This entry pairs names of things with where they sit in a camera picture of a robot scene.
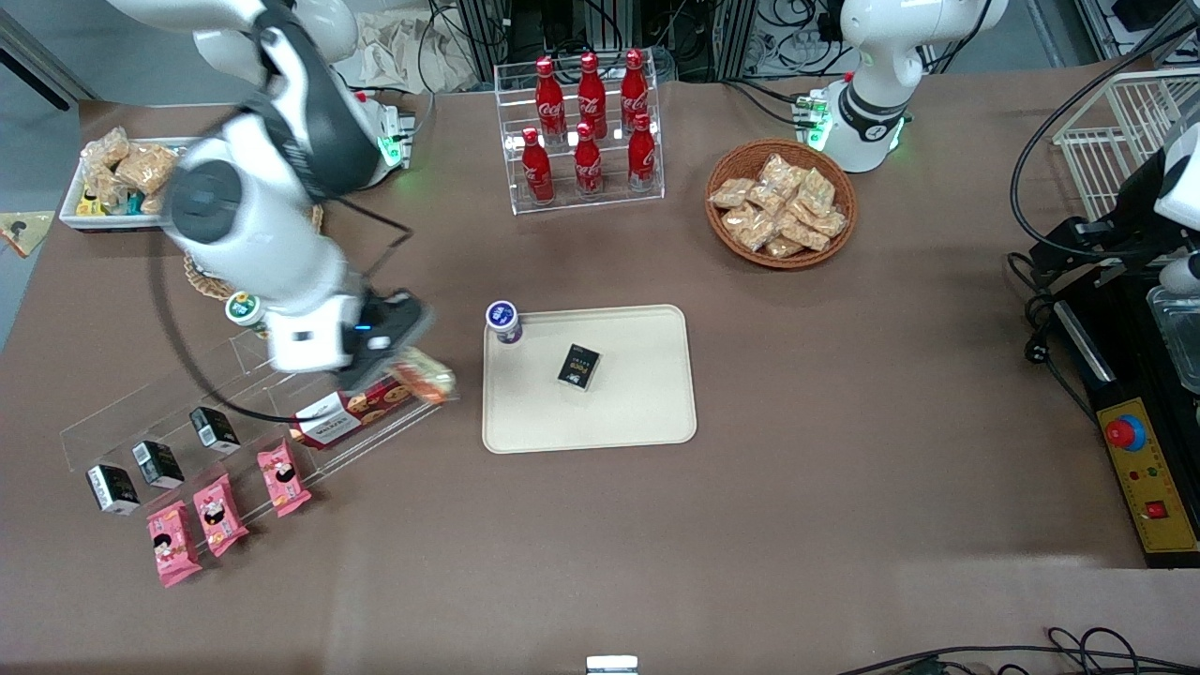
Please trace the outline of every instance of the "pink snack package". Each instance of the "pink snack package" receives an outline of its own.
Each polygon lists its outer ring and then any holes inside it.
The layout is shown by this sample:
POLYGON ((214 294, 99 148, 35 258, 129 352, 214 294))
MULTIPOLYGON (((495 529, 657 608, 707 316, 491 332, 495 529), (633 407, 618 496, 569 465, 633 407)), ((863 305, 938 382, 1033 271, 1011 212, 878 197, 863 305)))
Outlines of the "pink snack package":
POLYGON ((175 502, 146 519, 154 539, 154 562, 158 580, 169 589, 202 569, 196 561, 196 546, 187 534, 187 507, 175 502))
POLYGON ((196 492, 192 502, 196 504, 196 513, 200 515, 200 526, 204 527, 204 537, 209 540, 212 555, 220 556, 234 542, 250 533, 238 518, 228 474, 196 492))
POLYGON ((287 441, 274 450, 258 453, 258 467, 263 470, 263 479, 266 480, 266 494, 270 495, 275 514, 280 518, 300 508, 300 504, 312 497, 312 494, 300 484, 300 474, 296 473, 295 466, 287 441))

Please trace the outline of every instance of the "yellow control panel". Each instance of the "yellow control panel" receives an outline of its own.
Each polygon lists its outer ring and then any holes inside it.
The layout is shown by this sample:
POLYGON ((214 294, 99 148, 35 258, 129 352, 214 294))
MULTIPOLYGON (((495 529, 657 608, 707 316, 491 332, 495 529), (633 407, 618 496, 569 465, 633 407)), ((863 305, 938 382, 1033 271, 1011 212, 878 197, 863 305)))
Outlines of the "yellow control panel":
POLYGON ((1141 399, 1096 413, 1146 552, 1195 551, 1196 537, 1141 399))

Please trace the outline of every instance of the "emergency stop button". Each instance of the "emergency stop button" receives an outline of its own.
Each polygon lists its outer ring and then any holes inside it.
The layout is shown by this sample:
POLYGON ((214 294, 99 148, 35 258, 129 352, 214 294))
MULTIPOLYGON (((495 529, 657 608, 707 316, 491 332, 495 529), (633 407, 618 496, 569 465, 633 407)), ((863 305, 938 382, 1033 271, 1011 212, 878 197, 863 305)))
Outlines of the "emergency stop button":
POLYGON ((1122 414, 1104 426, 1104 437, 1114 446, 1135 453, 1146 447, 1146 426, 1132 414, 1122 414))

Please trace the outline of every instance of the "floor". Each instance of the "floor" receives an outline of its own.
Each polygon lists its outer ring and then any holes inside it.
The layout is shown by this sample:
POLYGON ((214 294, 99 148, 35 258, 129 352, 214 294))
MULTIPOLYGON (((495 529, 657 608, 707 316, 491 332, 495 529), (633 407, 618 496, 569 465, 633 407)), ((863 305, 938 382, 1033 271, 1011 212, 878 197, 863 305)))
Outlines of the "floor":
MULTIPOLYGON (((366 10, 380 2, 359 0, 350 6, 366 10)), ((1094 55, 1073 1, 1040 5, 1064 64, 1091 62, 1094 55)), ((217 103, 240 100, 250 90, 248 84, 208 67, 190 36, 138 24, 106 0, 5 0, 5 10, 106 100, 217 103)), ((1000 24, 979 34, 953 71, 1049 66, 1026 0, 1010 0, 1000 24)), ((55 109, 4 68, 0 91, 5 92, 0 96, 0 166, 5 167, 0 211, 56 209, 79 147, 76 113, 55 109)), ((0 348, 37 258, 37 252, 22 259, 11 250, 0 251, 0 348)))

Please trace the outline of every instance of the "small bottle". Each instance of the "small bottle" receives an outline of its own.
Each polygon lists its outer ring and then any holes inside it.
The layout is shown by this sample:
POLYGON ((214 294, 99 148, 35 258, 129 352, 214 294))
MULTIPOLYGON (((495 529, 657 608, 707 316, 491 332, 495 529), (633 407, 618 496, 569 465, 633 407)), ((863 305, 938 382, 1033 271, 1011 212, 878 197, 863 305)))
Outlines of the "small bottle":
POLYGON ((646 73, 641 49, 625 52, 625 79, 620 80, 620 129, 625 138, 634 133, 634 118, 646 112, 646 73))
POLYGON ((554 201, 554 179, 550 175, 550 155, 538 143, 536 129, 526 127, 521 136, 524 137, 526 142, 526 149, 521 153, 521 165, 526 171, 529 192, 533 193, 533 203, 545 207, 554 201))
POLYGON ((604 138, 608 135, 608 120, 605 119, 605 92, 604 83, 596 68, 600 66, 600 58, 593 52, 586 52, 580 58, 580 67, 583 77, 580 78, 580 120, 592 125, 594 138, 604 138))
POLYGON ((575 127, 580 133, 580 144, 575 147, 575 185, 580 198, 592 201, 604 191, 604 174, 600 172, 600 148, 592 137, 592 125, 581 121, 575 127))
POLYGON ((650 136, 650 115, 634 117, 634 135, 629 137, 629 189, 649 192, 654 186, 654 137, 650 136))
POLYGON ((226 300, 226 317, 238 325, 258 333, 259 338, 266 339, 266 307, 258 295, 251 295, 245 291, 238 291, 226 300))
POLYGON ((534 103, 538 106, 538 119, 541 120, 541 133, 546 145, 566 145, 566 110, 563 109, 563 88, 554 79, 554 61, 541 56, 536 61, 538 88, 534 90, 534 103))
POLYGON ((511 345, 521 339, 524 330, 521 328, 521 316, 517 307, 508 300, 496 300, 487 305, 487 328, 496 333, 496 339, 505 345, 511 345))

